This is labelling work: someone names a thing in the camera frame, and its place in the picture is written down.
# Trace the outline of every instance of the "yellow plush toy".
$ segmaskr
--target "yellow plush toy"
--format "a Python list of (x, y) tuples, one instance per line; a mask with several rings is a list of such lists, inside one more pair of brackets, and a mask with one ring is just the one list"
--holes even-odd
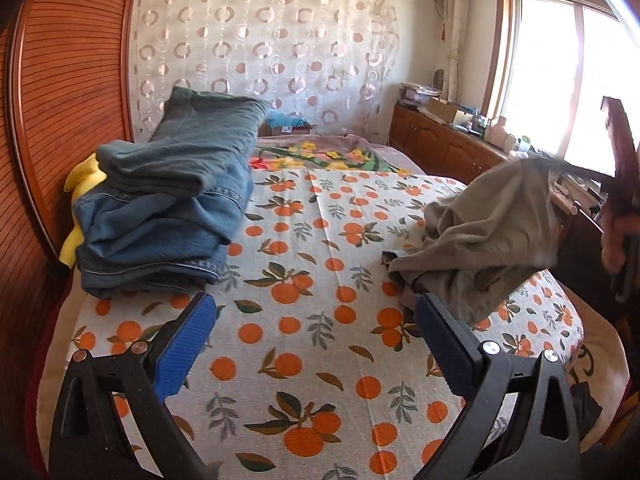
[(76, 215), (73, 214), (73, 204), (76, 203), (78, 197), (92, 190), (105, 178), (107, 178), (106, 173), (100, 171), (95, 153), (92, 153), (86, 160), (73, 168), (65, 180), (65, 192), (68, 193), (73, 190), (73, 195), (71, 196), (71, 215), (74, 218), (74, 228), (69, 236), (66, 237), (65, 243), (62, 244), (60, 261), (70, 269), (76, 263), (76, 247), (84, 242), (84, 236), (82, 236)]

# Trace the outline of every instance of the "denim fabric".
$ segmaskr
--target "denim fabric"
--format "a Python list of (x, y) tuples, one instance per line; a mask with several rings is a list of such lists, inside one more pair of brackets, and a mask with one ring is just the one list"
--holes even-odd
[(74, 205), (84, 235), (76, 251), (82, 288), (110, 298), (119, 290), (183, 292), (215, 283), (225, 267), (225, 245), (254, 189), (246, 162), (233, 165), (218, 183), (181, 198), (125, 192), (107, 179), (82, 195)]
[[(174, 87), (151, 140), (100, 146), (100, 169), (123, 191), (198, 196), (246, 165), (267, 110), (260, 99)], [(242, 193), (241, 186), (244, 181), (230, 189)]]

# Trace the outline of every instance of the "floral blanket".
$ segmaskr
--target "floral blanket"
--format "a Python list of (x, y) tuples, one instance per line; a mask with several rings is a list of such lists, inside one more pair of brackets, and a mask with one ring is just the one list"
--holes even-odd
[[(450, 392), (411, 311), (402, 309), (381, 253), (419, 245), (424, 205), (462, 184), (307, 169), (254, 171), (253, 179), (225, 271), (207, 287), (218, 321), (168, 409), (212, 478), (412, 478), (465, 401)], [(88, 296), (66, 359), (78, 348), (123, 352), (189, 300)], [(552, 348), (569, 370), (582, 322), (544, 271), (474, 333), (521, 356)], [(136, 458), (155, 471), (126, 398), (116, 394), (114, 403)], [(490, 439), (505, 430), (513, 403), (503, 403)], [(48, 436), (40, 442), (46, 452)]]
[(320, 170), (388, 171), (421, 173), (405, 155), (362, 137), (322, 137), (310, 135), (258, 139), (250, 159), (254, 170), (309, 168)]

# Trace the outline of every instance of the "beige curtain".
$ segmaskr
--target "beige curtain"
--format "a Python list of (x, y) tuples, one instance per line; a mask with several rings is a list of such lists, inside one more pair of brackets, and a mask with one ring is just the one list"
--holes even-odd
[(469, 0), (444, 0), (445, 56), (442, 98), (458, 101), (458, 56), (465, 41)]
[(258, 96), (320, 134), (375, 134), (398, 31), (391, 0), (136, 0), (136, 141), (155, 130), (173, 85)]

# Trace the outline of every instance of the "metal bolt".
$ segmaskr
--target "metal bolt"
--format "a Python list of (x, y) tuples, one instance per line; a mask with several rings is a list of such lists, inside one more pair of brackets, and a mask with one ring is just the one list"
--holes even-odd
[(86, 359), (86, 350), (76, 350), (74, 354), (71, 356), (73, 361), (79, 363), (80, 361), (84, 361)]
[(484, 350), (487, 354), (496, 355), (500, 352), (500, 345), (495, 341), (485, 341), (482, 343), (482, 350)]
[(136, 341), (131, 345), (131, 351), (134, 354), (143, 354), (146, 352), (146, 349), (149, 348), (149, 345), (146, 341)]
[(548, 349), (544, 351), (545, 359), (550, 363), (555, 363), (558, 361), (558, 354), (556, 354), (553, 350)]

